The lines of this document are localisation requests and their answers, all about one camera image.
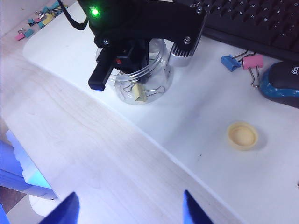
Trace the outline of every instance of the black cable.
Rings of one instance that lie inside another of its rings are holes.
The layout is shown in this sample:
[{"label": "black cable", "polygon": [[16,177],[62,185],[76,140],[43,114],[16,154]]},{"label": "black cable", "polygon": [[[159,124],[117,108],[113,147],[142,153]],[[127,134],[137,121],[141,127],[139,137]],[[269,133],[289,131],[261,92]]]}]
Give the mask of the black cable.
[{"label": "black cable", "polygon": [[77,21],[73,20],[73,18],[71,17],[71,15],[69,14],[69,12],[66,10],[66,8],[64,7],[63,3],[61,2],[61,0],[57,0],[63,13],[65,14],[65,17],[67,18],[67,20],[70,22],[70,24],[78,29],[78,30],[84,30],[88,24],[88,18],[86,17],[85,21],[82,23],[78,23]]}]

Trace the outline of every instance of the yellow bottle cap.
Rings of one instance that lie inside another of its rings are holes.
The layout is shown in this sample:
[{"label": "yellow bottle cap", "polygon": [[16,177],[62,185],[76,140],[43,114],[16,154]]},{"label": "yellow bottle cap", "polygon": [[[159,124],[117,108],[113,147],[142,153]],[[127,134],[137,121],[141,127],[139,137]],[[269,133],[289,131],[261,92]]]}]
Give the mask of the yellow bottle cap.
[{"label": "yellow bottle cap", "polygon": [[231,124],[228,127],[227,134],[232,147],[242,151],[251,149],[258,140],[256,129],[246,122]]}]

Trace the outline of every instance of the transparent container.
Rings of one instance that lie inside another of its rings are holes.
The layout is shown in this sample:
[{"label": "transparent container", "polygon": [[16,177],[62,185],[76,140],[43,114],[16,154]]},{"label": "transparent container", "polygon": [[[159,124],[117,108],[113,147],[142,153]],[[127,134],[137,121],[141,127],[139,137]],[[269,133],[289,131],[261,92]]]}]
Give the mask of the transparent container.
[{"label": "transparent container", "polygon": [[169,89],[173,74],[167,65],[168,55],[164,40],[149,42],[149,65],[130,74],[114,69],[109,84],[125,103],[140,105],[160,98]]}]

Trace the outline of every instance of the green led light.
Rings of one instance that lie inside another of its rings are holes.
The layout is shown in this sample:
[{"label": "green led light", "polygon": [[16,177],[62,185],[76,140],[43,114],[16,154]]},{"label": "green led light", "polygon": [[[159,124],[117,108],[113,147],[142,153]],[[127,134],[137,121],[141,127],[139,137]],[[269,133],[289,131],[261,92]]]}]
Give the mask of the green led light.
[{"label": "green led light", "polygon": [[95,8],[95,9],[92,10],[92,14],[94,16],[97,16],[99,14],[99,11]]},{"label": "green led light", "polygon": [[90,9],[90,13],[92,16],[94,16],[94,17],[100,16],[100,10],[97,7],[90,6],[89,9]]}]

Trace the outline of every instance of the blue and black mouse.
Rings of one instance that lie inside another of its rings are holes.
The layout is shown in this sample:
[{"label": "blue and black mouse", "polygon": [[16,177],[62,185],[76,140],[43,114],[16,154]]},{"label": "blue and black mouse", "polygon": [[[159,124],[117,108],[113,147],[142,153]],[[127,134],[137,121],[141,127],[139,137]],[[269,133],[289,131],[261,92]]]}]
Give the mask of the blue and black mouse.
[{"label": "blue and black mouse", "polygon": [[299,62],[273,64],[262,77],[260,91],[272,101],[299,108]]}]

